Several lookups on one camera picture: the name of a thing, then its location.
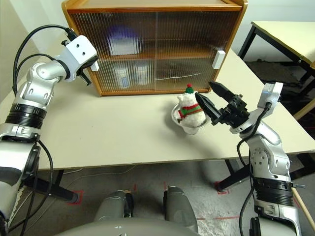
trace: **ribbed glass panel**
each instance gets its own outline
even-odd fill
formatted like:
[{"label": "ribbed glass panel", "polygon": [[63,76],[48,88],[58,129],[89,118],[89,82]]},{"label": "ribbed glass panel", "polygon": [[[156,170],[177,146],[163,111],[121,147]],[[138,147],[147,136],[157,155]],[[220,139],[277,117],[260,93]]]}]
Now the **ribbed glass panel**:
[{"label": "ribbed glass panel", "polygon": [[71,14],[95,46],[102,92],[207,89],[237,11]]}]

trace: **green hat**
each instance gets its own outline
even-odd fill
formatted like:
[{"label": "green hat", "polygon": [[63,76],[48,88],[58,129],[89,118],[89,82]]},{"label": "green hat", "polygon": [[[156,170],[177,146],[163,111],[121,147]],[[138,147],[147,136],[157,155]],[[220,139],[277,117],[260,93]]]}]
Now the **green hat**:
[{"label": "green hat", "polygon": [[192,84],[187,84],[187,88],[185,90],[185,93],[193,93]]}]

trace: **plush polar bear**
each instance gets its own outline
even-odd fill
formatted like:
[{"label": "plush polar bear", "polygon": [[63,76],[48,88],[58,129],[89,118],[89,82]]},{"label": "plush polar bear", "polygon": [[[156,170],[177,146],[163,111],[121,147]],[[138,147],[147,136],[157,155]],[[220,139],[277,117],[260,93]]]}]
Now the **plush polar bear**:
[{"label": "plush polar bear", "polygon": [[179,120],[179,124],[186,127],[199,127],[205,120],[206,115],[197,103],[195,98],[195,91],[192,89],[192,85],[188,84],[185,93],[179,95],[180,109],[175,112],[174,116]]}]

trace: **wooden cabinet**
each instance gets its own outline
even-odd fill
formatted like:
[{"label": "wooden cabinet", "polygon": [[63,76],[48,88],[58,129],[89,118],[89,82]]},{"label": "wooden cabinet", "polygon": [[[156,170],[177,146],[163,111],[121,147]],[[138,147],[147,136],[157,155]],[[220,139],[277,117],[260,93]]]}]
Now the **wooden cabinet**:
[{"label": "wooden cabinet", "polygon": [[186,84],[209,91],[247,0],[68,0],[63,12],[97,50],[89,71],[100,95],[181,93]]}]

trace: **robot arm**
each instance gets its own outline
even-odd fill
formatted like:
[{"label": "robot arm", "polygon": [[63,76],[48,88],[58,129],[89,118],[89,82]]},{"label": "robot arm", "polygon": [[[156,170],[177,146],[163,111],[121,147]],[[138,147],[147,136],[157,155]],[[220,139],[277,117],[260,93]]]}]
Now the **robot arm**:
[{"label": "robot arm", "polygon": [[60,81],[72,82],[83,69],[98,70],[96,50],[85,36],[72,32],[70,42],[51,62],[36,63],[29,69],[27,81],[20,87],[5,123],[0,125],[0,216],[8,220],[16,194],[38,165],[41,126],[54,96],[53,89]]},{"label": "robot arm", "polygon": [[297,209],[293,206],[290,161],[282,148],[279,135],[262,118],[272,114],[282,90],[282,83],[266,84],[257,109],[248,112],[242,95],[233,94],[222,84],[210,82],[213,91],[228,105],[217,110],[205,96],[196,93],[196,99],[212,124],[231,126],[230,132],[240,134],[241,142],[250,147],[250,161],[256,198],[254,210],[258,217],[251,220],[251,236],[300,236]]}]

